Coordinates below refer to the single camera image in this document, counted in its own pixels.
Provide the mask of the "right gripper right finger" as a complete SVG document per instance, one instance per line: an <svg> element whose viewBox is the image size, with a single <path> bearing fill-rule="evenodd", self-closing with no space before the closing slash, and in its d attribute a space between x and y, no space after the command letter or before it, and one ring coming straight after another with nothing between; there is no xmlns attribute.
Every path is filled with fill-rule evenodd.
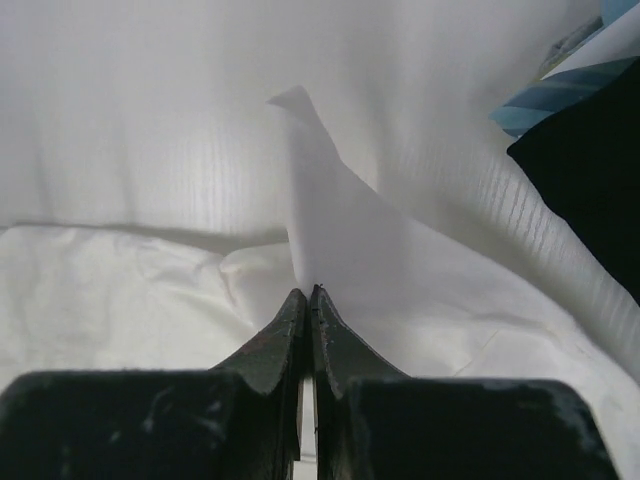
<svg viewBox="0 0 640 480"><path fill-rule="evenodd" d="M310 299L322 479L614 479L584 400L539 379L420 379Z"/></svg>

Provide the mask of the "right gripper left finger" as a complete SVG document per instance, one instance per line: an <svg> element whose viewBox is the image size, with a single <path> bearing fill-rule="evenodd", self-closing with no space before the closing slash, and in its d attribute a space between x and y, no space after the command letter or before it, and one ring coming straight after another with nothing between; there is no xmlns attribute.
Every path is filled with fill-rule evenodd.
<svg viewBox="0 0 640 480"><path fill-rule="evenodd" d="M289 479L306 299L204 370L40 371L1 396L5 479Z"/></svg>

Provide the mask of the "white floral t shirt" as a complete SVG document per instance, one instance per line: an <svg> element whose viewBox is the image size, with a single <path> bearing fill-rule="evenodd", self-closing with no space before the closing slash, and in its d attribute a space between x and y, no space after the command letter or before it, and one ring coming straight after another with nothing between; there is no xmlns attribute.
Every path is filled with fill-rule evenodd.
<svg viewBox="0 0 640 480"><path fill-rule="evenodd" d="M402 371L563 381L616 467L639 475L639 386L584 321L512 270L405 216L340 160L307 93L273 104L290 141L289 242L227 255L160 238L21 225L1 234L1 381L67 368L196 368L239 347L293 287Z"/></svg>

